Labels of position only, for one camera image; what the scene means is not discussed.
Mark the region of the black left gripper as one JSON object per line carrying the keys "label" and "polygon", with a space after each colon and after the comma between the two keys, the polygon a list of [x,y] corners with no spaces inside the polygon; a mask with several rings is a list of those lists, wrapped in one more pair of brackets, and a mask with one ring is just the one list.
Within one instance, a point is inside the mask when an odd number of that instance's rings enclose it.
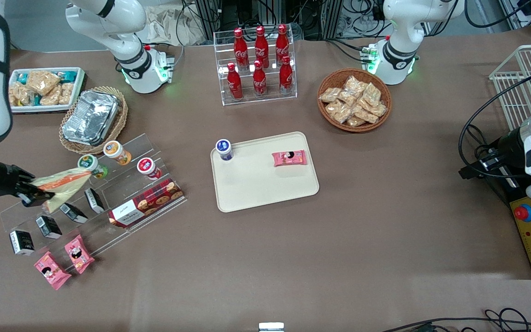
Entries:
{"label": "black left gripper", "polygon": [[496,175],[504,178],[528,178],[525,151],[520,130],[512,130],[495,141],[493,147],[477,147],[477,161],[459,170],[462,179],[494,177],[491,170],[499,162]]}

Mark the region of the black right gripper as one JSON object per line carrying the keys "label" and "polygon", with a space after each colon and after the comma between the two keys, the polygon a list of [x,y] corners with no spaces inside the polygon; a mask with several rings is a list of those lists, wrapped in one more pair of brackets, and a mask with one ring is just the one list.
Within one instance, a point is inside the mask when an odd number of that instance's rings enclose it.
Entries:
{"label": "black right gripper", "polygon": [[40,192],[38,187],[32,185],[35,176],[16,165],[0,162],[0,197],[21,195],[24,207],[35,207],[44,204],[55,196],[55,193]]}

